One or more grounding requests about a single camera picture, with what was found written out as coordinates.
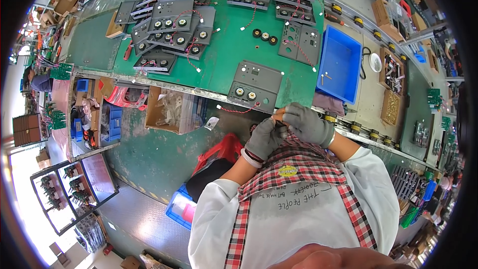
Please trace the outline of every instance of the green mat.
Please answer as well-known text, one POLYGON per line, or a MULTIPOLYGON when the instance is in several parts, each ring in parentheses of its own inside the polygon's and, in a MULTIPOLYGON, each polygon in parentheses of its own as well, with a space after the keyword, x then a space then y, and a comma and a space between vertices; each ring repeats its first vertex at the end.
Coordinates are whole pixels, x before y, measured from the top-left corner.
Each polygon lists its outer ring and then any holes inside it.
MULTIPOLYGON (((241 31, 240 28, 246 26, 252 19, 253 9, 229 5, 226 3, 227 0, 211 1, 219 3, 218 5, 212 4, 212 6, 216 9, 214 28, 221 28, 221 30, 213 34, 211 44, 207 46, 200 61, 190 59, 190 62, 200 68, 201 72, 196 72, 185 57, 179 57, 170 76, 148 74, 148 78, 227 94, 238 64, 243 60, 248 60, 284 72, 276 107, 283 107, 290 102, 299 102, 302 105, 310 106, 318 72, 313 72, 310 65, 279 56, 277 54, 279 44, 272 46, 268 42, 255 39, 252 36, 254 28, 258 28, 262 32, 281 39, 284 20, 276 19, 275 3, 270 2, 268 11, 258 9, 252 24, 241 31)), ((321 5, 317 0, 313 3, 313 8, 317 22, 316 28, 321 33, 323 32, 324 17, 319 16, 321 5)), ((134 52, 127 61, 123 60, 123 53, 127 49, 129 41, 130 39, 126 39, 121 42, 114 61, 113 72, 134 76, 137 71, 132 67, 138 60, 134 56, 134 52)))

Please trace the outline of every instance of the seated worker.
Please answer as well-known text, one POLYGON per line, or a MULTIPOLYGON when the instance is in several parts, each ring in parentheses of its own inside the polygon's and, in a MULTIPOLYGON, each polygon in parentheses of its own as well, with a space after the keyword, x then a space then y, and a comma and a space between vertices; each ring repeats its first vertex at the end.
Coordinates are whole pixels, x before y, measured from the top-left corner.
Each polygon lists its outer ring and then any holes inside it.
POLYGON ((23 72, 23 86, 31 85, 32 89, 37 92, 50 93, 53 86, 53 78, 50 78, 50 71, 44 75, 36 75, 32 66, 23 72))
MULTIPOLYGON (((215 163, 224 159, 203 173, 215 163)), ((411 268, 388 257, 400 209, 382 160, 298 103, 260 123, 200 192, 192 268, 411 268)))

